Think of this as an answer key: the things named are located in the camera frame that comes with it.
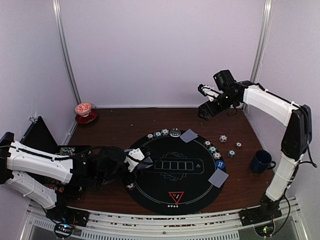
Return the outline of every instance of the blue mug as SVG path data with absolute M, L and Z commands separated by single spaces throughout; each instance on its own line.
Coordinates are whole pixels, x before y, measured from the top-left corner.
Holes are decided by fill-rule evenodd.
M 276 162 L 272 161 L 270 153 L 265 150 L 257 151 L 250 163 L 250 169 L 255 174 L 262 174 L 265 170 L 274 169 L 275 166 Z

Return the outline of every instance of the purple-tinted wall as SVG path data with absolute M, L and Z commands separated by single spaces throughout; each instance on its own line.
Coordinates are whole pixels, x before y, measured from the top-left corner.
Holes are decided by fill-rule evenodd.
M 99 107 L 196 107 L 199 83 L 249 79 L 263 0 L 61 0 L 76 83 Z

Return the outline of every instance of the brown tabletop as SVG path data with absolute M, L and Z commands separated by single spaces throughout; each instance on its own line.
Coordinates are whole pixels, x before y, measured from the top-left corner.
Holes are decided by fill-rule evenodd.
M 258 205 L 274 173 L 271 170 L 259 175 L 251 172 L 250 161 L 262 147 L 245 115 L 241 111 L 235 116 L 222 112 L 205 121 L 198 118 L 197 113 L 197 108 L 98 109 L 99 119 L 88 125 L 78 125 L 69 144 L 126 149 L 139 138 L 163 128 L 192 129 L 217 146 L 229 174 L 221 194 L 201 212 L 213 213 Z M 219 143 L 220 135 L 228 137 L 226 143 Z M 241 142 L 243 147 L 236 149 L 236 142 Z M 236 151 L 235 158 L 227 156 L 230 149 Z M 105 185 L 100 190 L 86 189 L 81 200 L 69 200 L 68 205 L 110 213 L 154 214 L 133 201 L 120 181 Z

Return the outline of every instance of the robotic arm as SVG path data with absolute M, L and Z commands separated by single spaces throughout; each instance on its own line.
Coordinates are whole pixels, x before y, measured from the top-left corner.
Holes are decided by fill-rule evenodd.
M 0 184 L 7 184 L 39 203 L 55 221 L 65 222 L 69 215 L 75 214 L 66 207 L 63 194 L 42 185 L 30 174 L 50 177 L 65 185 L 100 188 L 120 179 L 130 185 L 143 168 L 153 164 L 152 160 L 145 162 L 151 153 L 146 148 L 132 149 L 127 153 L 117 147 L 94 149 L 101 150 L 86 157 L 83 152 L 73 156 L 55 155 L 27 147 L 15 141 L 13 133 L 7 132 L 0 140 Z M 88 218 L 81 215 L 80 226 L 87 223 L 83 219 Z
M 222 70 L 213 78 L 222 93 L 208 85 L 199 85 L 198 91 L 209 98 L 198 108 L 200 118 L 208 120 L 231 106 L 237 107 L 240 103 L 246 103 L 273 116 L 286 127 L 281 142 L 282 154 L 279 166 L 260 200 L 261 207 L 256 216 L 260 220 L 269 220 L 277 211 L 280 200 L 294 180 L 304 154 L 309 151 L 309 143 L 312 140 L 311 109 L 307 105 L 300 106 L 276 96 L 260 84 L 250 81 L 236 82 L 229 70 Z

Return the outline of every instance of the cable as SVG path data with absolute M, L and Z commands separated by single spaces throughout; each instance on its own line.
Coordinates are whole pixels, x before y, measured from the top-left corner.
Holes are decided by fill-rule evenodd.
M 276 235 L 276 234 L 284 227 L 284 225 L 286 224 L 286 222 L 288 221 L 288 218 L 289 218 L 289 216 L 290 216 L 290 212 L 291 212 L 290 202 L 289 202 L 288 198 L 286 197 L 286 195 L 284 195 L 284 199 L 285 199 L 286 202 L 288 203 L 288 207 L 289 207 L 288 215 L 286 216 L 286 218 L 285 218 L 283 224 L 281 225 L 281 227 L 279 227 L 279 229 L 278 229 L 276 232 L 274 232 L 273 234 L 270 235 L 271 237 L 273 237 L 274 235 Z
M 317 168 L 318 165 L 317 165 L 316 163 L 314 163 L 314 160 L 312 159 L 312 156 L 311 156 L 310 147 L 309 147 L 309 131 L 310 131 L 310 129 L 309 129 L 309 118 L 308 118 L 308 114 L 306 113 L 306 111 L 305 111 L 302 107 L 300 107 L 300 109 L 301 109 L 301 111 L 302 111 L 302 113 L 303 113 L 303 115 L 304 115 L 304 118 L 306 119 L 306 122 L 307 122 L 307 124 L 306 124 L 306 129 L 307 129 L 307 131 L 306 131 L 306 133 L 307 133 L 306 149 L 307 149 L 307 152 L 308 152 L 310 161 L 302 161 L 302 162 L 300 162 L 299 164 L 302 164 L 302 163 L 310 163 L 310 164 L 312 164 L 312 166 L 313 166 L 314 168 Z
M 67 222 L 63 221 L 63 222 L 56 222 L 55 220 L 53 220 L 50 215 L 47 213 L 47 210 L 41 206 L 42 210 L 44 211 L 45 213 L 45 216 L 51 220 L 51 222 L 54 223 L 54 228 L 53 228 L 53 233 L 54 235 L 57 237 L 57 238 L 60 238 L 60 239 L 67 239 L 69 238 L 73 233 L 74 233 L 74 230 L 76 229 L 76 218 L 73 216 L 73 226 L 70 226 L 70 224 L 68 224 Z M 60 229 L 67 229 L 67 230 L 70 230 L 71 232 L 66 235 L 66 236 L 59 236 L 56 232 L 56 230 L 60 230 Z
M 11 146 L 11 145 L 0 146 L 0 149 L 4 149 L 4 148 L 13 148 L 13 149 L 16 149 L 15 146 Z
M 274 97 L 276 97 L 276 98 L 278 98 L 278 99 L 281 99 L 282 101 L 285 101 L 285 102 L 288 103 L 288 104 L 291 104 L 291 102 L 290 102 L 289 100 L 287 100 L 287 99 L 285 99 L 285 98 L 283 98 L 283 97 L 281 97 L 281 96 L 278 96 L 278 95 L 276 95 L 276 94 L 274 94 L 274 93 L 272 93 L 272 92 L 270 92 L 270 91 L 266 91 L 266 89 L 265 89 L 260 83 L 257 83 L 257 84 L 255 84 L 255 85 L 259 86 L 259 88 L 260 88 L 262 91 L 264 91 L 264 92 L 266 92 L 266 93 L 268 93 L 268 94 L 270 94 L 270 95 L 272 95 L 272 96 L 274 96 Z

